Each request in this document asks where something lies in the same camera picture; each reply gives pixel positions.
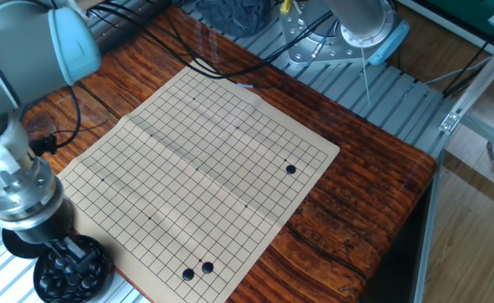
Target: wooden tabletop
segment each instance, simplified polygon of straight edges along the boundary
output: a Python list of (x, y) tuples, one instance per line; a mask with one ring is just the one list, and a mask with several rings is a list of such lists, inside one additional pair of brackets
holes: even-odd
[[(223, 72), (260, 62), (180, 8), (171, 7), (166, 14), (183, 39)], [(162, 16), (155, 21), (172, 31)], [(177, 53), (185, 54), (181, 45), (163, 32), (149, 30)], [(113, 114), (102, 127), (80, 133), (56, 155), (45, 156), (55, 173), (183, 68), (178, 60), (141, 35), (129, 38), (104, 56), (100, 71), (82, 83)], [(275, 85), (288, 82), (290, 77), (266, 66), (236, 80)], [(84, 127), (106, 119), (107, 110), (102, 104), (80, 87), (74, 89), (82, 105)], [(429, 185), (437, 163), (301, 82), (253, 91), (340, 146), (341, 151), (229, 301), (356, 302)], [(73, 130), (75, 121), (69, 95), (61, 90), (32, 109), (24, 124), (31, 136), (39, 137), (41, 134), (35, 130), (43, 125), (48, 130)], [(61, 133), (58, 141), (68, 136), (69, 133)]]

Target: metal frame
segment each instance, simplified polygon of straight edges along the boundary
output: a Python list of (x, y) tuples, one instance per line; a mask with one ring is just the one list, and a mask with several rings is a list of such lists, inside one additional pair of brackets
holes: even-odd
[(476, 100), (478, 100), (478, 98), (486, 91), (493, 80), (494, 55), (450, 110), (441, 126), (439, 126), (439, 129), (448, 134), (452, 133), (456, 129), (456, 126), (458, 126), (458, 123), (462, 120), (462, 117), (465, 116), (471, 106), (475, 104)]

